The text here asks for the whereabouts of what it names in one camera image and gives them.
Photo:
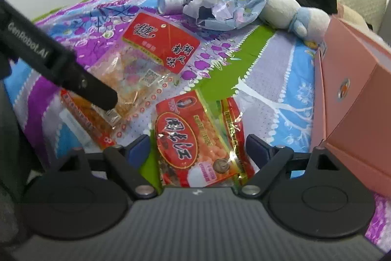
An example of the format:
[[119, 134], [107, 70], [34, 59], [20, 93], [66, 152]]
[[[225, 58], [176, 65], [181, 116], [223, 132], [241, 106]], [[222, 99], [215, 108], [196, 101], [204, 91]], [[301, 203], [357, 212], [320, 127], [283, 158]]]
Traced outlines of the red peanut snack bag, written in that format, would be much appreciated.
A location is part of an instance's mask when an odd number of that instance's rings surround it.
[[161, 101], [154, 121], [162, 183], [209, 187], [242, 176], [239, 159], [196, 90]]

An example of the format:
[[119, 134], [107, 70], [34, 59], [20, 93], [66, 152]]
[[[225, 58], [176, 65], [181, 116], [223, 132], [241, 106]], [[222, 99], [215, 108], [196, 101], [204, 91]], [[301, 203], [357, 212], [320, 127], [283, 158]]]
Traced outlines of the red gold snack packet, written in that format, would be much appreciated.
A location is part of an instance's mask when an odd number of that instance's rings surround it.
[[243, 112], [233, 97], [220, 101], [221, 120], [227, 132], [227, 139], [235, 153], [235, 162], [239, 168], [238, 182], [245, 185], [255, 174], [249, 157], [245, 152], [245, 133], [243, 126]]

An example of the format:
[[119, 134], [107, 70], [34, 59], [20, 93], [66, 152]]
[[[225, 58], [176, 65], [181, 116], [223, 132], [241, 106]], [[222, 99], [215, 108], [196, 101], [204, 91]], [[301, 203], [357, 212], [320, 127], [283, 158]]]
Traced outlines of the orange clear snack bag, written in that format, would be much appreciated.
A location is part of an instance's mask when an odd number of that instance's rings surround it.
[[60, 96], [62, 103], [100, 149], [103, 150], [116, 145], [116, 141], [112, 137], [112, 127], [93, 108], [89, 101], [64, 89], [61, 89]]

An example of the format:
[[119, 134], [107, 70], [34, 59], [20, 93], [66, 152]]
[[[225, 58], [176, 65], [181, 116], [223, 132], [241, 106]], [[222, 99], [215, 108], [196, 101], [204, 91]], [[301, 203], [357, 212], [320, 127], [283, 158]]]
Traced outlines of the pink cardboard box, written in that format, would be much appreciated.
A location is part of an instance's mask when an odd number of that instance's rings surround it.
[[332, 18], [314, 68], [311, 146], [326, 147], [369, 189], [390, 196], [390, 46]]

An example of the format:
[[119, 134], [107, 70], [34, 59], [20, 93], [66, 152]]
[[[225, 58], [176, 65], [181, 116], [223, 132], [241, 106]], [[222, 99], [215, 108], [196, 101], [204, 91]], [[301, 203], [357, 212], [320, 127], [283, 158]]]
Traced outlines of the colourful floral bed sheet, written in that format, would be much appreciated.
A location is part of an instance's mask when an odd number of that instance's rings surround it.
[[[72, 49], [81, 66], [91, 69], [141, 11], [155, 14], [157, 0], [85, 0], [50, 12], [36, 23]], [[234, 97], [244, 114], [246, 135], [297, 151], [309, 149], [315, 93], [312, 49], [292, 34], [262, 23], [223, 33], [201, 30], [180, 15], [169, 16], [169, 21], [196, 34], [201, 44], [184, 69], [164, 80], [115, 131], [116, 143], [150, 135], [158, 102], [197, 90], [210, 106]], [[97, 148], [65, 109], [60, 88], [25, 62], [13, 65], [2, 90], [21, 136], [32, 147], [25, 160], [48, 168], [72, 148]]]

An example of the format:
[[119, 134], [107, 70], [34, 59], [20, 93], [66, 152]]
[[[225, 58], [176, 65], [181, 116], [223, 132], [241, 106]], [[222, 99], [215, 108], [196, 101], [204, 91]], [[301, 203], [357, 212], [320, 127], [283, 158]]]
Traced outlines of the red label clear snack bag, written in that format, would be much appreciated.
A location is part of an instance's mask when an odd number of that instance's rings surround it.
[[98, 131], [111, 137], [153, 91], [169, 76], [179, 74], [198, 49], [196, 34], [148, 12], [141, 11], [91, 73], [117, 92], [117, 104], [104, 111], [84, 107]]

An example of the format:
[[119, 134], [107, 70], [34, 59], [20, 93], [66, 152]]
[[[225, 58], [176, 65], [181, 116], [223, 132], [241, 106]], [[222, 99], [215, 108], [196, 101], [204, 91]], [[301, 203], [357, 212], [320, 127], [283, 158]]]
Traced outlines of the white blue plush toy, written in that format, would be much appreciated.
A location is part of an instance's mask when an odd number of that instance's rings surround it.
[[323, 41], [331, 20], [325, 11], [303, 7], [296, 0], [267, 0], [260, 19], [315, 44]]

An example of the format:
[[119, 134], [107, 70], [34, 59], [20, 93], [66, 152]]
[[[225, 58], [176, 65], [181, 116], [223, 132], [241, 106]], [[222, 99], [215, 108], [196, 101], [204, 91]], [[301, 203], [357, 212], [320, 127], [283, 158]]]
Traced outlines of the white cylindrical bottle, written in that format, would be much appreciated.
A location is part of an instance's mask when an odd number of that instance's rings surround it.
[[157, 0], [157, 12], [161, 15], [182, 14], [188, 0]]

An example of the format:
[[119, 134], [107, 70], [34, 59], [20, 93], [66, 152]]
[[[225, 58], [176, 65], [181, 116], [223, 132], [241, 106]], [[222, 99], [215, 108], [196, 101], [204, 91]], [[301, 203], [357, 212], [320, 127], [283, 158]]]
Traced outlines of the blue plastic tissue bag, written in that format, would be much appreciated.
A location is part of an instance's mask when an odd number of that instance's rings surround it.
[[183, 14], [200, 28], [217, 31], [240, 29], [253, 23], [268, 0], [184, 0]]

